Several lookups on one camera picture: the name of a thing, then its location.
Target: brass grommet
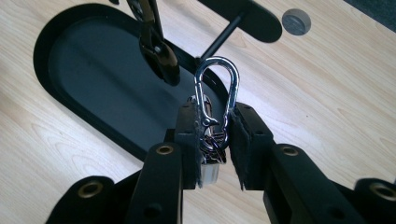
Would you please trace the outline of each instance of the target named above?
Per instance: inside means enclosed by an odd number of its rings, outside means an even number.
[[[79,188],[78,196],[80,198],[88,199],[100,193],[102,189],[103,184],[101,182],[97,180],[92,180]]]
[[[396,202],[396,191],[388,188],[382,183],[373,183],[370,185],[370,190],[378,197],[385,200]]]
[[[157,153],[161,154],[161,155],[168,155],[171,154],[173,152],[173,147],[171,146],[161,146],[159,148],[157,148]]]
[[[297,156],[298,151],[292,147],[282,147],[282,152],[287,156]]]

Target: light wood surface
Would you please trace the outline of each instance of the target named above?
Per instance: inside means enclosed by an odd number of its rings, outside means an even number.
[[[142,162],[55,101],[33,68],[36,38],[69,7],[98,1],[3,0],[0,8],[0,223],[43,223],[65,191],[89,175],[118,182]],[[241,74],[278,143],[304,149],[330,179],[396,176],[396,34],[340,0],[258,0],[278,18],[307,12],[311,31],[275,44],[236,30],[216,55]],[[201,55],[227,21],[194,0],[158,1],[164,35]],[[120,10],[132,15],[126,2]],[[228,83],[228,74],[219,71]],[[262,192],[241,191],[233,166],[214,186],[184,192],[185,223],[269,223]]]

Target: silver carabiner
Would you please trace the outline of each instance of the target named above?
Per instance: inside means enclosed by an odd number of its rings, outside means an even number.
[[[207,115],[205,110],[205,95],[202,87],[202,81],[205,70],[212,65],[220,65],[227,69],[231,76],[230,89],[228,94],[227,104],[223,115],[223,125],[221,133],[212,133],[211,136],[206,135],[207,129],[214,125],[219,125],[219,122]],[[197,101],[197,119],[199,125],[199,140],[201,150],[214,152],[224,150],[229,144],[229,119],[231,111],[235,108],[236,96],[239,87],[239,73],[236,66],[228,59],[223,57],[211,57],[203,60],[198,66],[195,73],[195,96]]]

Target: black plastic part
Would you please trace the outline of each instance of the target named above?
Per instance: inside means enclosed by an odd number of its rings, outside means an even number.
[[[175,127],[178,108],[194,95],[195,60],[166,42],[180,64],[176,88],[158,79],[139,48],[140,25],[104,5],[71,7],[53,18],[35,44],[34,66],[44,89],[139,160]],[[220,118],[228,97],[210,70],[205,94]]]
[[[224,19],[233,21],[241,11],[247,15],[238,25],[243,31],[265,43],[273,43],[282,36],[282,24],[277,17],[251,0],[199,0]]]
[[[272,223],[366,223],[300,148],[281,144],[271,151],[264,203]]]
[[[175,143],[183,148],[183,188],[195,189],[201,174],[201,153],[196,150],[195,104],[185,103],[177,114]]]
[[[368,178],[359,180],[354,191],[355,206],[369,223],[396,223],[396,185]]]
[[[124,223],[181,223],[181,150],[177,144],[152,147],[143,165]]]
[[[112,199],[113,189],[113,181],[105,176],[90,176],[79,180],[56,204],[47,223],[106,223],[111,221],[111,218],[104,215],[109,212],[108,206]]]
[[[163,138],[164,142],[175,142],[175,129],[166,130],[165,137]]]
[[[124,221],[140,174],[141,170],[126,177],[114,186],[113,198],[107,213],[104,213],[104,220],[110,220],[107,223],[122,223]]]
[[[230,123],[230,153],[241,189],[264,190],[274,136],[256,111],[236,103]]]

